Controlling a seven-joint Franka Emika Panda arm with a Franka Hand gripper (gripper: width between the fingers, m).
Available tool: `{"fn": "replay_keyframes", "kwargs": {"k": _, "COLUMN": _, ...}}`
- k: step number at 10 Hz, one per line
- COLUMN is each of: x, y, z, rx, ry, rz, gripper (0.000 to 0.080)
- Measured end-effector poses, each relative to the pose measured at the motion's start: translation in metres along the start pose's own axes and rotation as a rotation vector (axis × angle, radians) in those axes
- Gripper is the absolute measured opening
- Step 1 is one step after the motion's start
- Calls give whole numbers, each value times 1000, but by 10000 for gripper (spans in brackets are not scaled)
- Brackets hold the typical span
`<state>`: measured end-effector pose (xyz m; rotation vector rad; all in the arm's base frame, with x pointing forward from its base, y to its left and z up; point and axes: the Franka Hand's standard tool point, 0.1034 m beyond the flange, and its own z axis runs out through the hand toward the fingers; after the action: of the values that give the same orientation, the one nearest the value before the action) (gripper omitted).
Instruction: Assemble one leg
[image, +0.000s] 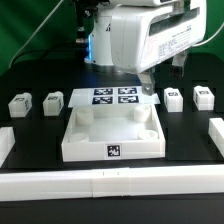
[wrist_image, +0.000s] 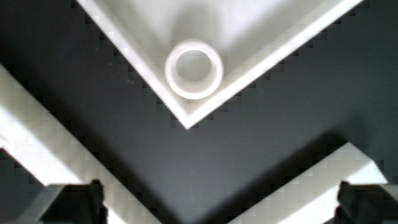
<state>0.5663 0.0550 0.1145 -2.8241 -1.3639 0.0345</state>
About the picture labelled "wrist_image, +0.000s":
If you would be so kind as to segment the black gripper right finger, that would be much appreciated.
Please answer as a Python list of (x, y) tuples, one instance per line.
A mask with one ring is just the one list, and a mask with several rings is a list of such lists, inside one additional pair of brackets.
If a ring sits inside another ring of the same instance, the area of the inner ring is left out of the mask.
[(398, 185), (340, 184), (333, 224), (398, 224)]

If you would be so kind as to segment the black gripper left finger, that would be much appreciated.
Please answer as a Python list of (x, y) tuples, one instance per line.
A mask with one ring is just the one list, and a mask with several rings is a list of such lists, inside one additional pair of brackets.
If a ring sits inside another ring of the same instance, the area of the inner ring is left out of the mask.
[(22, 214), (22, 224), (109, 224), (104, 184), (50, 185)]

